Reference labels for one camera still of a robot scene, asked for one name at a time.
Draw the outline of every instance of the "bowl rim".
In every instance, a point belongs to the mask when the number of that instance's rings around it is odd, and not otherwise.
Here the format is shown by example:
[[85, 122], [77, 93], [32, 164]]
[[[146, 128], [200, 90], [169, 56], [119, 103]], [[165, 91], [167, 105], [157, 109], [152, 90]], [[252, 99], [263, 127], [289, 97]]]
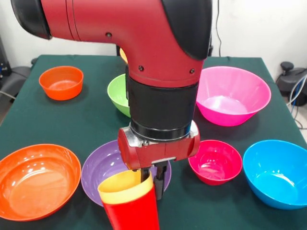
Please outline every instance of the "bowl rim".
[[40, 216], [37, 216], [37, 217], [30, 217], [30, 218], [8, 218], [8, 217], [5, 217], [3, 216], [1, 213], [0, 213], [0, 217], [1, 218], [4, 218], [4, 219], [7, 219], [7, 220], [12, 220], [12, 221], [32, 221], [32, 220], [39, 220], [39, 219], [43, 219], [45, 217], [48, 217], [50, 215], [52, 215], [53, 213], [57, 212], [58, 210], [60, 210], [71, 198], [72, 196], [75, 194], [78, 186], [79, 186], [79, 183], [80, 183], [80, 180], [81, 180], [81, 174], [82, 174], [82, 170], [81, 170], [81, 163], [80, 163], [80, 160], [79, 158], [77, 157], [77, 155], [71, 151], [70, 149], [64, 147], [64, 146], [61, 146], [61, 145], [57, 145], [57, 144], [49, 144], [49, 143], [42, 143], [42, 144], [35, 144], [35, 145], [29, 145], [29, 146], [26, 146], [26, 147], [23, 147], [23, 148], [20, 148], [12, 153], [10, 153], [9, 155], [7, 155], [6, 157], [4, 157], [0, 162], [2, 162], [3, 160], [5, 160], [6, 158], [9, 158], [10, 156], [12, 156], [13, 154], [17, 154], [19, 151], [21, 150], [24, 150], [24, 149], [29, 149], [31, 147], [34, 147], [34, 146], [56, 146], [56, 147], [60, 147], [60, 148], [63, 148], [65, 150], [67, 150], [71, 155], [72, 157], [75, 158], [75, 160], [77, 160], [77, 167], [78, 167], [78, 172], [76, 174], [76, 182], [73, 189], [70, 191], [70, 193], [66, 196], [66, 198], [60, 202], [60, 204], [52, 209], [51, 211], [49, 211], [48, 213], [46, 214], [43, 214], [43, 215], [40, 215]]
[[198, 172], [194, 169], [194, 167], [192, 166], [192, 164], [191, 164], [191, 162], [190, 162], [190, 159], [191, 159], [192, 157], [189, 157], [189, 158], [188, 158], [188, 161], [189, 161], [189, 165], [190, 165], [191, 169], [195, 172], [196, 175], [198, 175], [198, 176], [200, 176], [200, 177], [202, 177], [202, 178], [205, 178], [205, 179], [207, 179], [207, 180], [210, 180], [210, 181], [217, 181], [217, 182], [224, 182], [224, 181], [225, 181], [225, 182], [227, 182], [227, 181], [230, 181], [230, 180], [233, 180], [234, 178], [236, 178], [236, 177], [240, 174], [240, 172], [242, 171], [242, 167], [243, 167], [243, 160], [242, 160], [242, 156], [241, 156], [240, 152], [239, 152], [235, 147], [233, 147], [232, 145], [230, 145], [230, 144], [228, 144], [228, 143], [226, 143], [226, 142], [220, 141], [220, 140], [214, 140], [214, 139], [202, 140], [201, 143], [207, 142], [207, 141], [220, 142], [220, 143], [223, 143], [223, 144], [225, 144], [225, 145], [231, 147], [233, 150], [235, 150], [236, 154], [238, 154], [239, 157], [240, 157], [240, 163], [241, 163], [240, 170], [239, 170], [234, 176], [229, 177], [229, 178], [226, 178], [226, 179], [211, 179], [211, 178], [208, 178], [208, 177], [203, 176], [203, 175], [201, 175], [200, 173], [198, 173]]
[[270, 103], [271, 98], [272, 98], [272, 92], [271, 92], [271, 89], [270, 89], [269, 85], [265, 82], [264, 79], [262, 79], [261, 77], [259, 77], [257, 74], [255, 74], [255, 73], [253, 73], [253, 72], [250, 72], [250, 71], [248, 71], [248, 70], [246, 70], [246, 69], [241, 69], [241, 68], [232, 67], [232, 66], [212, 66], [212, 67], [208, 67], [208, 68], [202, 69], [201, 72], [207, 71], [207, 70], [209, 70], [209, 69], [219, 69], [219, 68], [223, 68], [223, 69], [239, 69], [239, 70], [242, 71], [242, 72], [248, 72], [249, 74], [254, 75], [254, 76], [257, 77], [261, 82], [264, 83], [265, 88], [266, 88], [266, 89], [268, 90], [268, 92], [269, 92], [269, 99], [268, 99], [267, 102], [266, 102], [263, 106], [261, 106], [260, 108], [258, 108], [258, 109], [256, 109], [256, 110], [253, 110], [253, 111], [251, 111], [251, 112], [248, 112], [248, 113], [240, 113], [240, 114], [226, 114], [226, 113], [221, 113], [221, 112], [219, 112], [219, 111], [216, 111], [216, 110], [213, 110], [213, 109], [211, 109], [211, 108], [208, 108], [208, 107], [202, 105], [202, 104], [198, 101], [198, 96], [197, 96], [197, 97], [196, 97], [196, 104], [197, 104], [198, 106], [201, 105], [201, 106], [205, 107], [206, 109], [209, 109], [209, 110], [211, 110], [211, 111], [214, 111], [214, 112], [220, 113], [220, 114], [225, 114], [225, 115], [238, 115], [238, 116], [241, 116], [241, 115], [250, 115], [250, 114], [257, 113], [257, 112], [259, 112], [260, 110], [264, 109], [264, 108]]
[[[42, 80], [42, 77], [44, 76], [44, 74], [48, 73], [48, 72], [51, 72], [55, 69], [60, 69], [60, 68], [70, 68], [70, 69], [75, 69], [77, 70], [78, 72], [81, 73], [81, 80], [78, 81], [76, 84], [74, 84], [73, 86], [70, 86], [68, 88], [65, 88], [63, 90], [57, 90], [57, 89], [50, 89], [49, 87], [46, 87], [45, 85], [42, 84], [41, 80]], [[74, 87], [76, 87], [76, 85], [79, 85], [83, 82], [83, 79], [84, 79], [84, 73], [81, 69], [77, 68], [77, 67], [74, 67], [74, 66], [56, 66], [56, 67], [53, 67], [53, 68], [50, 68], [50, 69], [47, 69], [45, 72], [43, 72], [40, 76], [39, 76], [39, 79], [38, 79], [38, 82], [40, 84], [40, 86], [43, 88], [43, 89], [47, 89], [47, 90], [51, 90], [51, 91], [56, 91], [56, 92], [60, 92], [60, 91], [66, 91], [66, 90], [70, 90]]]
[[246, 172], [245, 164], [244, 164], [244, 162], [245, 162], [245, 157], [246, 157], [246, 153], [247, 153], [251, 148], [255, 147], [256, 145], [262, 144], [262, 143], [265, 143], [265, 142], [286, 143], [287, 145], [294, 146], [294, 147], [296, 147], [296, 148], [299, 148], [299, 149], [304, 150], [304, 151], [307, 152], [307, 150], [306, 150], [305, 148], [303, 148], [303, 147], [301, 147], [301, 146], [299, 146], [299, 145], [297, 145], [297, 144], [294, 144], [294, 143], [292, 143], [292, 142], [286, 141], [286, 140], [267, 139], [267, 140], [258, 141], [258, 142], [256, 142], [256, 143], [252, 144], [251, 146], [249, 146], [249, 147], [246, 149], [246, 151], [244, 152], [244, 155], [243, 155], [243, 171], [244, 171], [244, 174], [245, 174], [246, 178], [248, 179], [248, 181], [249, 181], [258, 191], [260, 191], [260, 192], [261, 192], [262, 194], [264, 194], [266, 197], [268, 197], [268, 198], [270, 198], [270, 199], [272, 199], [272, 200], [274, 200], [274, 201], [276, 201], [276, 202], [279, 202], [279, 203], [285, 204], [285, 205], [290, 205], [290, 206], [301, 206], [301, 207], [307, 206], [307, 202], [305, 202], [305, 203], [286, 203], [286, 202], [280, 201], [280, 200], [278, 200], [278, 199], [276, 199], [276, 198], [274, 198], [274, 197], [268, 195], [267, 193], [263, 192], [262, 190], [260, 190], [260, 189], [254, 184], [254, 182], [250, 179], [250, 176], [249, 176], [249, 174]]
[[[87, 165], [87, 161], [89, 161], [91, 155], [93, 155], [93, 154], [94, 154], [96, 151], [98, 151], [100, 148], [103, 148], [105, 145], [113, 144], [114, 142], [118, 143], [118, 140], [115, 139], [115, 140], [109, 141], [109, 142], [107, 142], [107, 143], [105, 143], [105, 144], [99, 146], [99, 147], [96, 148], [95, 150], [93, 150], [93, 151], [91, 152], [91, 154], [86, 158], [86, 160], [85, 160], [85, 162], [84, 162], [84, 164], [83, 164], [83, 166], [82, 166], [82, 170], [81, 170], [81, 186], [82, 186], [83, 191], [85, 192], [86, 196], [87, 196], [88, 198], [90, 198], [91, 201], [93, 201], [95, 204], [97, 204], [97, 205], [99, 205], [99, 206], [101, 206], [101, 207], [104, 207], [103, 204], [102, 204], [102, 203], [97, 203], [97, 202], [94, 200], [94, 198], [92, 198], [92, 195], [88, 193], [88, 190], [86, 190], [85, 187], [84, 187], [84, 185], [83, 185], [83, 179], [84, 179], [84, 176], [83, 176], [83, 175], [84, 175], [84, 173], [85, 173], [85, 170], [83, 170], [83, 168]], [[170, 182], [171, 182], [171, 179], [172, 179], [172, 165], [171, 165], [171, 162], [168, 161], [168, 164], [167, 164], [167, 165], [169, 166], [170, 179], [169, 179], [169, 181], [167, 182], [167, 184], [165, 184], [165, 190], [164, 190], [164, 191], [166, 191], [166, 189], [169, 187]]]
[[126, 106], [126, 105], [124, 105], [124, 104], [122, 104], [122, 103], [118, 103], [118, 102], [114, 101], [113, 98], [110, 96], [110, 91], [109, 91], [109, 90], [110, 90], [111, 84], [112, 84], [116, 79], [122, 77], [123, 75], [125, 75], [125, 73], [118, 75], [117, 77], [113, 78], [112, 81], [110, 81], [110, 83], [109, 83], [108, 86], [107, 86], [107, 94], [108, 94], [109, 98], [111, 99], [111, 101], [113, 101], [113, 103], [116, 103], [116, 104], [118, 104], [118, 105], [120, 105], [120, 106], [123, 106], [123, 107], [125, 107], [125, 108], [129, 108], [129, 105]]

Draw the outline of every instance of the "plastic bowl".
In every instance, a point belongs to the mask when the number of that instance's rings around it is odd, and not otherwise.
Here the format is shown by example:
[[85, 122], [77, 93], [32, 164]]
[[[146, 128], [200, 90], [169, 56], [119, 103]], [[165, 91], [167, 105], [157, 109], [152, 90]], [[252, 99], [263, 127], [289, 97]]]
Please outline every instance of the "plastic bowl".
[[126, 75], [114, 78], [107, 87], [107, 94], [115, 107], [124, 115], [130, 117], [129, 103], [126, 97]]
[[119, 49], [119, 54], [120, 54], [120, 57], [128, 64], [126, 54], [122, 48]]
[[279, 209], [307, 207], [307, 150], [281, 140], [250, 146], [243, 157], [248, 184], [265, 204]]
[[209, 185], [220, 185], [234, 179], [242, 170], [240, 153], [218, 140], [201, 141], [189, 164], [198, 178]]
[[72, 66], [59, 66], [45, 71], [39, 84], [53, 100], [65, 101], [79, 95], [83, 85], [83, 73]]
[[41, 144], [17, 150], [0, 161], [0, 217], [47, 217], [71, 198], [80, 177], [80, 162], [65, 147]]
[[266, 107], [270, 99], [267, 83], [244, 69], [218, 66], [201, 72], [197, 106], [214, 124], [238, 126]]
[[[81, 183], [86, 195], [96, 204], [103, 207], [98, 193], [98, 186], [105, 179], [127, 170], [121, 159], [117, 140], [106, 143], [97, 148], [86, 159], [82, 167]], [[153, 177], [157, 174], [156, 167], [150, 168]], [[167, 189], [172, 176], [171, 164], [168, 162], [165, 173], [164, 191]]]

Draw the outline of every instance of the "floor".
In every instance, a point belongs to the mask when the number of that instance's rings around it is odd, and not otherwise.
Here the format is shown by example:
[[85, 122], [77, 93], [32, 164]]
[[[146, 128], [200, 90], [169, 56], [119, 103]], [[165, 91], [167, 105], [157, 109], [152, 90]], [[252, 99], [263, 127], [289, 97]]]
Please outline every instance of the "floor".
[[[292, 116], [295, 116], [296, 109], [297, 107], [293, 109]], [[301, 129], [301, 133], [305, 141], [307, 142], [307, 105], [304, 105], [298, 108], [298, 114], [297, 114], [296, 119], [302, 124], [303, 128], [306, 128], [306, 129]]]

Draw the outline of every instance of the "red bowl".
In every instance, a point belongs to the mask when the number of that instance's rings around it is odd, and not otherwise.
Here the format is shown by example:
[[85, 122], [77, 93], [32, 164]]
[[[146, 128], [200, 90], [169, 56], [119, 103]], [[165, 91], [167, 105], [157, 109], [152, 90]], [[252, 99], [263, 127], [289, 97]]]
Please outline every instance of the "red bowl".
[[189, 164], [197, 177], [206, 184], [220, 185], [234, 179], [242, 170], [240, 153], [218, 140], [205, 140]]

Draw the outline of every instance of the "green tablecloth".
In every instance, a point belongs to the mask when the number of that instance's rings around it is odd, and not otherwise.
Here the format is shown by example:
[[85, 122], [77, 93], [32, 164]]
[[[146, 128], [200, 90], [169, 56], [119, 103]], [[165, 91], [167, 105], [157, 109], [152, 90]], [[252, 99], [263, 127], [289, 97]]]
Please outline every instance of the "green tablecloth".
[[[82, 93], [66, 102], [48, 99], [38, 84], [42, 72], [60, 65], [84, 72]], [[251, 144], [271, 138], [307, 147], [261, 58], [210, 57], [205, 62], [206, 67], [217, 65], [240, 67], [261, 76], [271, 88], [272, 100], [237, 127], [211, 124], [196, 109], [201, 139], [226, 141], [242, 155]], [[21, 147], [54, 143], [71, 149], [83, 164], [94, 149], [116, 139], [118, 129], [129, 123], [106, 92], [108, 83], [124, 69], [119, 57], [41, 56], [0, 127], [0, 159]], [[162, 230], [307, 230], [307, 208], [282, 211], [264, 205], [252, 194], [243, 172], [229, 183], [211, 187], [194, 175], [187, 160], [173, 162], [172, 170], [170, 186], [158, 202]], [[0, 230], [18, 229], [110, 230], [111, 226], [104, 209], [79, 186], [73, 198], [50, 217], [26, 223], [0, 219]]]

